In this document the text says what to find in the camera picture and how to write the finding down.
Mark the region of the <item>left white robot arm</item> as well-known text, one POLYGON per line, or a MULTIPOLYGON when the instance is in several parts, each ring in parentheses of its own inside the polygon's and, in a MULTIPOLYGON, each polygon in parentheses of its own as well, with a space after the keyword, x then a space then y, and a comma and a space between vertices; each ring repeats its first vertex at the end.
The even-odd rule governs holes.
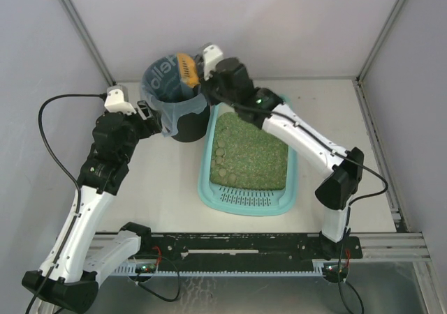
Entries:
POLYGON ((22 285, 34 299, 86 313, 103 281, 127 258, 153 249, 149 227, 128 222, 116 237, 89 257, 91 241, 106 210, 129 173, 139 141, 161 132, 159 113, 145 101, 137 107, 106 110, 92 131, 94 142, 75 182, 75 197, 50 254, 22 285))

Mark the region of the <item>orange litter scoop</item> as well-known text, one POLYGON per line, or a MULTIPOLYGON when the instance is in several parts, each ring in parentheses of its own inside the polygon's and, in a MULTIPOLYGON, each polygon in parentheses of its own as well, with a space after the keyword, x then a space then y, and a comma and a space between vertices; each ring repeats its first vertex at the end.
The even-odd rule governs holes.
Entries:
POLYGON ((176 57, 181 81, 191 88, 199 85, 199 76, 193 58, 186 53, 180 52, 177 53, 176 57))

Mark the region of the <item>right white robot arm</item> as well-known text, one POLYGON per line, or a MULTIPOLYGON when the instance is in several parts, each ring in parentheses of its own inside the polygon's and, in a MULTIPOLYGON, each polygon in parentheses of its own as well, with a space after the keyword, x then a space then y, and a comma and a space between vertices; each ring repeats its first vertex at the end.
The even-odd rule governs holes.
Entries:
POLYGON ((362 179, 364 153, 333 144, 276 93, 255 87, 246 66, 235 57, 203 59, 198 74, 209 104, 232 107, 241 120, 286 143, 320 172, 323 181, 315 190, 324 207, 320 245, 327 252, 340 248, 349 224, 348 204, 362 179))

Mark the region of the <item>teal litter box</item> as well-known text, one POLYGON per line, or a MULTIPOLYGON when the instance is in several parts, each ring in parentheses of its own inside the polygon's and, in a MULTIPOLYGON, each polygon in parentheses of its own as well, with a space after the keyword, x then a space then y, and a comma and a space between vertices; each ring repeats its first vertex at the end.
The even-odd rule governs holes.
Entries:
POLYGON ((249 190, 211 182, 212 157, 215 155, 213 144, 217 142, 215 138, 217 121, 220 116, 232 111, 224 104, 211 109, 198 180, 199 197, 208 207, 230 214, 277 216, 286 213, 295 204, 298 196, 298 156, 291 147, 288 148, 287 163, 284 166, 286 183, 283 189, 249 190))

